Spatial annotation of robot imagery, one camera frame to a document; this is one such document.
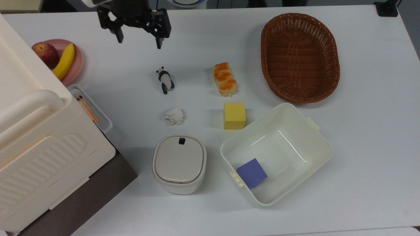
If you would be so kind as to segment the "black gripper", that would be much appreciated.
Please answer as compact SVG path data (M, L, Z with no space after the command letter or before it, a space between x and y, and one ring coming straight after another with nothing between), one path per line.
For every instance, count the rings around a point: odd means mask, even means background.
M152 34L156 39L158 49L161 49L165 38L169 38L172 30L166 9L151 10L148 0L112 0L110 6L98 6L97 14L100 26L109 29L122 43L124 36L121 27L124 25L124 18L140 18L146 22L144 30ZM109 13L112 12L115 20L111 20Z

